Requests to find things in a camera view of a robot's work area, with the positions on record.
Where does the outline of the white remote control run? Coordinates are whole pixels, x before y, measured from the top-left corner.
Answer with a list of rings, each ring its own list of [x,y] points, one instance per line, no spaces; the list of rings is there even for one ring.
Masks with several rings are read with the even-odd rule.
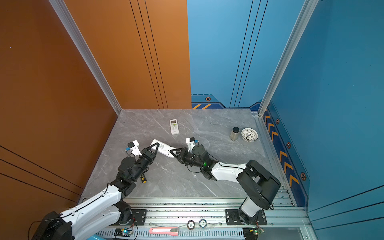
[[[161,142],[161,141],[159,141],[159,140],[156,140],[156,139],[154,139],[154,140],[152,141],[151,145],[152,145],[153,143],[155,143],[155,142],[159,142],[159,143],[160,143],[160,147],[159,147],[158,153],[160,153],[160,154],[162,154],[162,155],[164,155],[164,156],[166,156],[166,157],[169,157],[169,158],[174,158],[174,157],[170,154],[170,150],[175,149],[174,147],[171,147],[171,146],[169,146],[169,145],[167,145],[167,144],[165,144],[165,143],[163,143],[163,142]]]
[[[172,135],[179,134],[179,126],[178,126],[178,121],[176,119],[170,120],[170,128],[171,128]]]

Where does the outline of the black yellow screwdriver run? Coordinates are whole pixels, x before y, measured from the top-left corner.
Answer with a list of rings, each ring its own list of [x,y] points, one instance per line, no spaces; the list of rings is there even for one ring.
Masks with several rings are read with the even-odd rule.
[[[140,179],[141,179],[143,184],[145,184],[147,182],[147,178],[144,174],[141,174]]]

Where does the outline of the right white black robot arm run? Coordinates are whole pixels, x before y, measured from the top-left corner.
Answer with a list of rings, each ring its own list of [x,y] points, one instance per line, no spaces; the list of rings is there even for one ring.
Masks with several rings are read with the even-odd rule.
[[[273,209],[273,200],[281,183],[259,162],[250,160],[246,164],[225,164],[215,159],[202,145],[170,150],[170,154],[179,163],[189,167],[198,167],[208,180],[229,181],[240,184],[247,197],[242,202],[238,215],[245,225],[257,221],[261,210]]]

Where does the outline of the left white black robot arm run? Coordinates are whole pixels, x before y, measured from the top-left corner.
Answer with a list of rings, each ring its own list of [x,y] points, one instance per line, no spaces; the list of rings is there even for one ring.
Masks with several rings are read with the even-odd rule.
[[[99,230],[118,221],[131,219],[131,207],[124,201],[136,187],[136,181],[154,162],[159,143],[131,150],[118,167],[116,178],[106,188],[83,203],[61,212],[51,212],[41,221],[33,240],[86,240]]]

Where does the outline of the glass jar black lid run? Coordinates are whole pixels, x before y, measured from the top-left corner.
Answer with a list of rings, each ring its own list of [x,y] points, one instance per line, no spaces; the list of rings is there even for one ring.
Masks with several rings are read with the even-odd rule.
[[[236,141],[239,137],[240,129],[238,127],[233,127],[231,133],[230,133],[230,139],[232,141]]]

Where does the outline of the black round badge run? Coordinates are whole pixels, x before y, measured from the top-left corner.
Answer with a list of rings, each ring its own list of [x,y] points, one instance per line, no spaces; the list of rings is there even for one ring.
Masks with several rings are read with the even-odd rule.
[[[196,224],[193,220],[189,220],[187,223],[188,230],[193,230],[195,228]]]

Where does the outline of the white mesh basket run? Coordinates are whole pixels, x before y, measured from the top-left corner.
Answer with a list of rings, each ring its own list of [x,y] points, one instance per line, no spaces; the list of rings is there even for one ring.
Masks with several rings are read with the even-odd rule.
[[[246,142],[254,142],[259,138],[259,134],[252,128],[244,128],[241,131],[242,139]]]

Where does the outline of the blue round badge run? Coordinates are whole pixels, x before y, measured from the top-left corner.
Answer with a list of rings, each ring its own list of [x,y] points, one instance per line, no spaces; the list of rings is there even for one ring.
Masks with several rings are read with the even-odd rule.
[[[200,228],[204,229],[204,228],[207,227],[207,225],[208,225],[208,223],[207,223],[207,221],[206,221],[205,219],[200,219],[200,220],[199,220],[199,226],[200,226]]]

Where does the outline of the pink utility knife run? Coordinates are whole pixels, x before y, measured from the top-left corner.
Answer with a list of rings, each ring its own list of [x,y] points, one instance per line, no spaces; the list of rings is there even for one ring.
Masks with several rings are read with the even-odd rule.
[[[156,227],[156,228],[150,228],[149,233],[153,235],[178,236],[179,228],[178,227]]]

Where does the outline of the green circuit board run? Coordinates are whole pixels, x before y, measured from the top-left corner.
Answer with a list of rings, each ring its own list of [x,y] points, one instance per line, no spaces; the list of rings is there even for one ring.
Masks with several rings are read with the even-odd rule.
[[[132,229],[115,229],[114,238],[122,237],[122,238],[130,238],[133,235]]]

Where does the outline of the small circuit board right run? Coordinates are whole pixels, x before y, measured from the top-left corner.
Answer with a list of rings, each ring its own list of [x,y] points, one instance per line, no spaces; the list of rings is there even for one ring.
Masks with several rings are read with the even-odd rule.
[[[251,229],[250,233],[252,233],[254,236],[259,236],[261,234],[264,234],[265,230],[263,228],[255,228],[255,229]]]

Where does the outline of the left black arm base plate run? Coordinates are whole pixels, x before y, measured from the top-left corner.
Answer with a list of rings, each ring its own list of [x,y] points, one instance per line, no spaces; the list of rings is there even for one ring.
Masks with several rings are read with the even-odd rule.
[[[146,209],[126,210],[121,213],[121,216],[117,223],[120,226],[143,226],[145,224],[146,217]]]

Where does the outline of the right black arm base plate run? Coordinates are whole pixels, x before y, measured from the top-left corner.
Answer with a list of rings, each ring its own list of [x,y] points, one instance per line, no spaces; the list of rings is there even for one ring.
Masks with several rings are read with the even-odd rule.
[[[267,225],[267,218],[263,209],[258,210],[253,217],[249,217],[241,210],[226,209],[226,222],[228,226],[234,225]]]

